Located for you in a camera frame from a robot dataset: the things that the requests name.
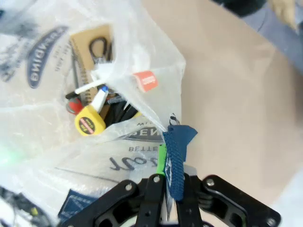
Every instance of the spiral notebook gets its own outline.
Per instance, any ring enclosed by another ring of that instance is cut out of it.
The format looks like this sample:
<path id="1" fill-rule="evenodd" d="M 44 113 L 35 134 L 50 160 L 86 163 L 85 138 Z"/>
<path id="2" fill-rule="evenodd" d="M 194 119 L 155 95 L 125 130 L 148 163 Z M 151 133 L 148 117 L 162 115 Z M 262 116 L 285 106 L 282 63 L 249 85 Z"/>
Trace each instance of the spiral notebook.
<path id="1" fill-rule="evenodd" d="M 74 58 L 79 66 L 79 71 L 76 73 L 79 87 L 92 82 L 90 71 L 94 69 L 94 61 L 89 51 L 89 45 L 94 39 L 99 37 L 104 37 L 107 39 L 106 48 L 108 49 L 111 40 L 109 25 L 99 26 L 91 30 L 85 30 L 71 35 L 70 40 L 74 52 Z M 101 57 L 104 48 L 103 43 L 96 43 L 93 48 L 96 56 Z M 86 92 L 83 92 L 80 95 L 82 103 L 84 105 L 91 103 L 97 91 L 97 88 L 94 87 Z"/>

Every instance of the blue strap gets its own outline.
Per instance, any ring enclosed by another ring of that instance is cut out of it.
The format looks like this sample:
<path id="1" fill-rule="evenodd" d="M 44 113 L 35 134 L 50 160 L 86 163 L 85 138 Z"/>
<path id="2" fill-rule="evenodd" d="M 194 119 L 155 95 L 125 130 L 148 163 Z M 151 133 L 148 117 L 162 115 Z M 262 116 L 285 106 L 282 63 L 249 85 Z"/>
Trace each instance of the blue strap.
<path id="1" fill-rule="evenodd" d="M 197 134 L 197 131 L 188 125 L 170 125 L 163 133 L 166 144 L 166 159 L 164 173 L 168 183 L 170 195 L 176 201 L 183 199 L 184 167 L 187 145 Z"/>

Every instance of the floor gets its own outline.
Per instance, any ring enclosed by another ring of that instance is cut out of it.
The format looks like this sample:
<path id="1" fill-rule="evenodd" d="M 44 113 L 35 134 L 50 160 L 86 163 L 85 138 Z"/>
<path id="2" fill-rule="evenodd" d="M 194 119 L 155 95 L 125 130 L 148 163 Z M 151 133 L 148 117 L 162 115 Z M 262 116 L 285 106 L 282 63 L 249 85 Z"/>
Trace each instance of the floor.
<path id="1" fill-rule="evenodd" d="M 281 23 L 268 4 L 243 20 L 271 41 L 303 75 L 303 45 L 299 35 Z"/>

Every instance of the black bracket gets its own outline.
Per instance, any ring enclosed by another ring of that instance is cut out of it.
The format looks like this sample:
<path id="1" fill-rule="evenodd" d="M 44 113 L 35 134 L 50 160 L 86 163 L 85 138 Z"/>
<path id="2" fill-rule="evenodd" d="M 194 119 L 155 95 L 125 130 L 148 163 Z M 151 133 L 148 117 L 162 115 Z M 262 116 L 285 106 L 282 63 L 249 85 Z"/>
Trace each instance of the black bracket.
<path id="1" fill-rule="evenodd" d="M 216 175 L 201 181 L 184 174 L 184 179 L 184 198 L 176 202 L 179 227 L 213 227 L 201 219 L 199 208 L 230 227 L 277 227 L 281 222 L 276 211 Z M 122 181 L 61 226 L 119 227 L 137 216 L 135 227 L 159 227 L 165 183 L 158 174 L 139 184 Z"/>

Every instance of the beige floor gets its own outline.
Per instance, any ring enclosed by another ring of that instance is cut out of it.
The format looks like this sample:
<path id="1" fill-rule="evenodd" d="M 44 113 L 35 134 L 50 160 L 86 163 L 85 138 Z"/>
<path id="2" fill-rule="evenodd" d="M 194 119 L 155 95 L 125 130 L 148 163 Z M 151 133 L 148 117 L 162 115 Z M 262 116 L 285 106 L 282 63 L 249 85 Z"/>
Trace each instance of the beige floor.
<path id="1" fill-rule="evenodd" d="M 270 205 L 303 163 L 303 78 L 208 0 L 144 3 L 187 60 L 182 123 L 199 132 L 187 164 L 200 178 L 219 175 Z"/>

